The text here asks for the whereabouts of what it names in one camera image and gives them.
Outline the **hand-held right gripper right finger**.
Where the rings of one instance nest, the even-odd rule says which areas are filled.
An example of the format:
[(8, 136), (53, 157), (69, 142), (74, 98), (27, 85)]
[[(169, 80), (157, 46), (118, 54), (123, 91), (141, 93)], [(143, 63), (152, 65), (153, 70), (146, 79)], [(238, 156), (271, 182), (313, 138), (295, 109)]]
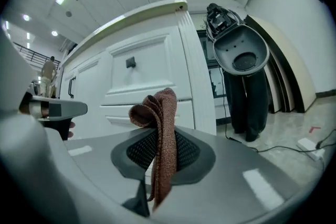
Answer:
[(283, 170), (242, 143), (185, 127), (176, 129), (205, 142), (216, 156), (199, 182), (173, 186), (153, 212), (159, 224), (275, 224), (300, 205), (300, 188)]

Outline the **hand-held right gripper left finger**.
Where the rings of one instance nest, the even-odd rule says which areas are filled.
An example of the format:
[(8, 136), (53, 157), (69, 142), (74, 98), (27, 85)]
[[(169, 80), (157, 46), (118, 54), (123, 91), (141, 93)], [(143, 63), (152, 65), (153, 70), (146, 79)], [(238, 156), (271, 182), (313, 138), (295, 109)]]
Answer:
[(47, 128), (51, 187), (47, 217), (56, 224), (158, 224), (149, 215), (144, 170), (127, 156), (129, 145), (156, 134), (121, 134), (63, 141)]

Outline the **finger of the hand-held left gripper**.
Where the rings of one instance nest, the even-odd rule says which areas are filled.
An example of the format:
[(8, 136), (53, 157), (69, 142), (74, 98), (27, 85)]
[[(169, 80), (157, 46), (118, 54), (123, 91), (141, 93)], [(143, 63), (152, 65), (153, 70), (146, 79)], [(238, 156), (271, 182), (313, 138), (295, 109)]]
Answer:
[(30, 100), (28, 109), (44, 127), (56, 130), (63, 141), (69, 138), (72, 119), (88, 112), (85, 103), (71, 100)]

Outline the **red-brown knitted cloth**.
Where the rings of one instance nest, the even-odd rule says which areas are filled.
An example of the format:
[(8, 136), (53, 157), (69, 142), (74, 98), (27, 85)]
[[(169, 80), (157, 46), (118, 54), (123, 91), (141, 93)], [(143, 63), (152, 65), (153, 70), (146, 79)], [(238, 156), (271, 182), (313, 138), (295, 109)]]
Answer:
[(171, 190), (171, 178), (177, 171), (177, 149), (175, 139), (175, 114), (177, 98), (171, 88), (155, 95), (148, 95), (141, 104), (129, 110), (130, 122), (138, 127), (154, 127), (158, 132), (157, 154), (151, 176), (151, 194), (156, 210)]

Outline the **white cabinet door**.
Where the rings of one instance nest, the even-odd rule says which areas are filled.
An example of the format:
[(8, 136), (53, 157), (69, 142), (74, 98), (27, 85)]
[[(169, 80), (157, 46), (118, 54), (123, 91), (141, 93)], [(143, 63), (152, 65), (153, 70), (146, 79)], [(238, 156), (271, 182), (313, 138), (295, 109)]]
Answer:
[(102, 99), (102, 53), (87, 59), (76, 68), (75, 100), (87, 105), (87, 113), (74, 119), (74, 139), (97, 137), (103, 126), (100, 111)]
[[(77, 69), (64, 69), (63, 75), (62, 75), (62, 81), (60, 85), (60, 99), (61, 100), (66, 100), (66, 101), (76, 101), (76, 95), (77, 95), (77, 75), (78, 71)], [(74, 98), (71, 99), (70, 96), (68, 95), (68, 85), (69, 85), (69, 80), (73, 77), (76, 76), (75, 81), (72, 83), (72, 94), (74, 95)]]

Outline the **black balcony railing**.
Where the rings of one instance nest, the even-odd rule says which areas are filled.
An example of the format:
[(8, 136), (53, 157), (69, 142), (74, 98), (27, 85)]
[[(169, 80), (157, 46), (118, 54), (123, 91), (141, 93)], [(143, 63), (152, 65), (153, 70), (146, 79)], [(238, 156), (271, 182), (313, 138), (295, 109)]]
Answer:
[(18, 43), (14, 43), (15, 48), (18, 50), (18, 52), (23, 56), (23, 58), (29, 62), (42, 64), (45, 63), (47, 60), (50, 59), (50, 57), (45, 56), (43, 54), (37, 53), (31, 49), (28, 49)]

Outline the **white power strip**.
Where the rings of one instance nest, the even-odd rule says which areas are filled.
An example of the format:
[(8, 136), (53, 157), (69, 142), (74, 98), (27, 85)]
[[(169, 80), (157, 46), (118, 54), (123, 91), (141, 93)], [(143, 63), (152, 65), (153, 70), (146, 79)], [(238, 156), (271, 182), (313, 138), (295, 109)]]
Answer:
[(302, 150), (308, 157), (314, 161), (323, 160), (324, 149), (317, 149), (317, 143), (309, 140), (308, 138), (302, 138), (297, 142), (297, 147)]

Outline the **white vanity cabinet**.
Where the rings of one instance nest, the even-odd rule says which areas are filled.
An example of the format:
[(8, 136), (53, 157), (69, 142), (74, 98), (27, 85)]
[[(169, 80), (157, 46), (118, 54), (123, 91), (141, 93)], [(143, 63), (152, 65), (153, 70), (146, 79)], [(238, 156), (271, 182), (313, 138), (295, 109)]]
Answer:
[(121, 15), (85, 38), (62, 62), (63, 69), (77, 68), (87, 59), (102, 53), (102, 105), (109, 75), (103, 70), (106, 49), (135, 35), (163, 27), (178, 27), (182, 39), (191, 86), (194, 129), (216, 134), (216, 117), (211, 82), (200, 39), (188, 13), (186, 0), (164, 0), (136, 8)]

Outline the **leaning wooden panels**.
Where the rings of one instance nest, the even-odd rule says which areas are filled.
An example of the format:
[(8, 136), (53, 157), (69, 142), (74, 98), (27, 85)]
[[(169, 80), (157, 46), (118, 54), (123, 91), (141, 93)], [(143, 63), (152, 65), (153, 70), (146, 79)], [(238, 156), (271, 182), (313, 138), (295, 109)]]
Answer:
[(289, 38), (273, 24), (248, 15), (245, 23), (266, 41), (270, 59), (278, 65), (281, 77), (289, 89), (289, 111), (305, 113), (316, 99), (316, 90), (306, 64)]

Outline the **black draped machine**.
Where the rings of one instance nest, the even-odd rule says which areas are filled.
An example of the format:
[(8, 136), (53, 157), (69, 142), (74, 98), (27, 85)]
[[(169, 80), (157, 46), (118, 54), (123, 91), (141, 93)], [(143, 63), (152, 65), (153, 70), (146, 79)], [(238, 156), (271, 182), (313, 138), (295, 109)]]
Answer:
[(207, 7), (205, 24), (214, 57), (222, 68), (234, 132), (245, 134), (245, 140), (253, 142), (267, 122), (269, 102), (264, 67), (270, 56), (268, 45), (236, 12), (215, 3)]

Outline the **dark glass partition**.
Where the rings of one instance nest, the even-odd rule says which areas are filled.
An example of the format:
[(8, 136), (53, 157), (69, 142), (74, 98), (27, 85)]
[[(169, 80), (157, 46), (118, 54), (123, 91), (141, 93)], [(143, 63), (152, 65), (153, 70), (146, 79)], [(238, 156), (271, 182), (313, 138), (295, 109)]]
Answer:
[(201, 42), (201, 46), (205, 56), (213, 97), (214, 99), (224, 98), (226, 97), (226, 92), (224, 88), (224, 82), (222, 80), (223, 73), (221, 67), (219, 66), (217, 60), (214, 57), (213, 44), (207, 38), (205, 30), (198, 30), (197, 34)]

